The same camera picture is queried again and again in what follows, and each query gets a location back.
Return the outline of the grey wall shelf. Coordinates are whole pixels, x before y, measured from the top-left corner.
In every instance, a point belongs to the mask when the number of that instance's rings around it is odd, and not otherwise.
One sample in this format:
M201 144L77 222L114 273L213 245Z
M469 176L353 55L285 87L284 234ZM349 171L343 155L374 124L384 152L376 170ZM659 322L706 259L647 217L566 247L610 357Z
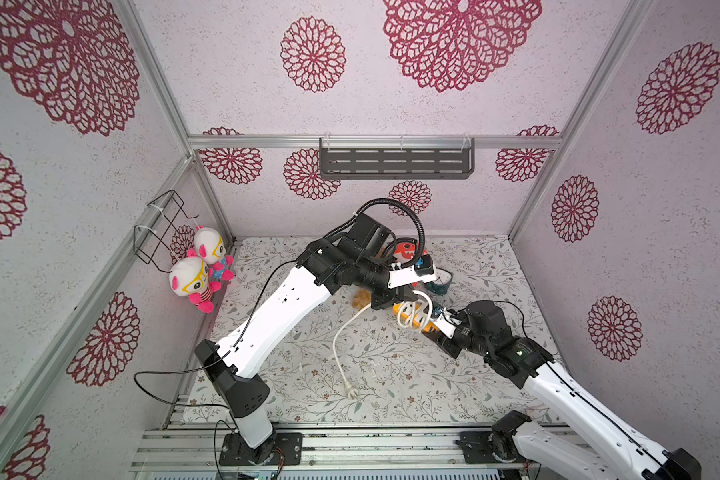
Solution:
M319 141L319 173L329 180L465 180L475 170L474 140L457 147L332 147Z

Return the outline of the pink white plush doll front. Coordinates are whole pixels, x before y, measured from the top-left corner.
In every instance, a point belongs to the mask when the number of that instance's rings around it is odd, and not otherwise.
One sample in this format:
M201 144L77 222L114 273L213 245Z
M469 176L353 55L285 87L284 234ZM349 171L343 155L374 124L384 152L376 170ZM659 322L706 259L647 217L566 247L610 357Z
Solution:
M187 257L178 261L169 271L173 293L187 298L203 313L214 310L213 295L222 285L210 276L211 268L200 257Z

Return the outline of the orange power strip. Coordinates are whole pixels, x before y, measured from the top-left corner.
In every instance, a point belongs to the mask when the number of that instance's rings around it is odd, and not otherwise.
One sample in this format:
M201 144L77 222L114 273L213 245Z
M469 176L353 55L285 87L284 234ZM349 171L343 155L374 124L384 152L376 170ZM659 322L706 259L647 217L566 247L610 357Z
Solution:
M438 331L429 317L429 309L420 302L403 302L393 307L396 323L401 328L418 332Z

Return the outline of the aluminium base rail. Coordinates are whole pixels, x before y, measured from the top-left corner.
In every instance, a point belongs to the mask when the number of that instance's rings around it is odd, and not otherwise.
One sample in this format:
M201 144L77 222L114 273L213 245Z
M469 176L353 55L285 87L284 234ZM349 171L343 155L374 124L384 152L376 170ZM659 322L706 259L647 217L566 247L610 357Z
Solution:
M465 450L486 423L280 423L262 465L232 455L222 423L146 431L126 468L133 479L555 479L548 465Z

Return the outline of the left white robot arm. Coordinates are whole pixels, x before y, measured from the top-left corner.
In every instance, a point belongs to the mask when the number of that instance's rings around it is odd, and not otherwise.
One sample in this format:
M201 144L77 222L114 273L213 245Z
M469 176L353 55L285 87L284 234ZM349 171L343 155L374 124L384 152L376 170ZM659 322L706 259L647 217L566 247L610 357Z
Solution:
M417 242L411 259L393 262L385 242L389 230L366 213L377 205L394 207L413 222ZM369 291L374 310L414 300L413 284L420 274L434 270L431 261L417 265L424 247L425 230L411 208L391 198L372 199L290 261L283 283L271 296L257 298L242 325L217 342L203 340L196 346L197 369L229 411L243 460L261 465L276 449L276 433L264 407L270 390L259 375L270 353L305 316L345 286Z

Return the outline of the teal alarm clock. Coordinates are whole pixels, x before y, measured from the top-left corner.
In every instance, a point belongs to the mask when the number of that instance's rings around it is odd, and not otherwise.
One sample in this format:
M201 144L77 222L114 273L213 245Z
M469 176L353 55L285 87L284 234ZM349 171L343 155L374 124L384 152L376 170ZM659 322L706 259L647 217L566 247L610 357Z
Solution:
M444 268L438 268L434 280L425 283L428 291L435 295L446 295L453 281L453 273Z

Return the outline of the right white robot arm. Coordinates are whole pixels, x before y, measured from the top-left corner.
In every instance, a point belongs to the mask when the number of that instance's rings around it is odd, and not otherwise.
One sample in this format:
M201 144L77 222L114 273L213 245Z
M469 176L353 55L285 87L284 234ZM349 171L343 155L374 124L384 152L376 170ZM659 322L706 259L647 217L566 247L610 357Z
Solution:
M499 303L482 300L461 310L425 301L415 324L450 355L482 357L499 376L535 397L585 441L562 439L512 410L489 430L457 440L466 462L527 460L567 479L699 479L700 462L686 450L666 450L610 411L578 384L538 342L512 332Z

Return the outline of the pink white plush doll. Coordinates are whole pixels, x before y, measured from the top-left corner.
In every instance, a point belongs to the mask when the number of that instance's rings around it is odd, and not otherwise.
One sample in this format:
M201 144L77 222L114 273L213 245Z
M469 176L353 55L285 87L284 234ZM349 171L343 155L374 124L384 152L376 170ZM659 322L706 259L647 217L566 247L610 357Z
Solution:
M229 254L221 234L213 228L197 227L187 256L202 259L208 266L208 276L213 281L231 281L235 278L232 271L234 258Z
M169 271L173 293L187 298L203 313L214 310L213 295L222 285L210 276L211 268L200 257L187 257L178 261Z

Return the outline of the brown gingerbread plush toy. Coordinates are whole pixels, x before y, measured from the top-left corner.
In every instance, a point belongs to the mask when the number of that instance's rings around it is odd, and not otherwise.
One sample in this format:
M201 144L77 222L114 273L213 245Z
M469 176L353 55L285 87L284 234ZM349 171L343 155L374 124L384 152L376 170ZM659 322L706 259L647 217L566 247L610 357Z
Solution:
M372 301L372 295L371 293L363 288L360 288L356 291L355 295L352 298L352 307L356 311L361 311L365 309L366 307L369 307Z

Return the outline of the pink white plush doll rear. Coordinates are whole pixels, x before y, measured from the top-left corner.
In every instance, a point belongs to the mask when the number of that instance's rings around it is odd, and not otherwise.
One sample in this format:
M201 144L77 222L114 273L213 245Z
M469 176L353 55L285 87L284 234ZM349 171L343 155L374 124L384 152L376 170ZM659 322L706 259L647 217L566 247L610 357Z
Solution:
M187 256L202 259L208 266L208 276L213 281L231 281L235 278L232 271L234 258L229 254L221 234L213 228L197 227Z

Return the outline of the red shark plush toy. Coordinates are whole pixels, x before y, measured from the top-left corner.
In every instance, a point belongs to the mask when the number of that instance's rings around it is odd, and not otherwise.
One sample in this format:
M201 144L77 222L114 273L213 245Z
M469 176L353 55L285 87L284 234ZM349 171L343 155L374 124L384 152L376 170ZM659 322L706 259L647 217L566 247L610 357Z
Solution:
M394 250L394 258L399 263L405 263L412 260L416 254L418 243L413 241L399 241Z

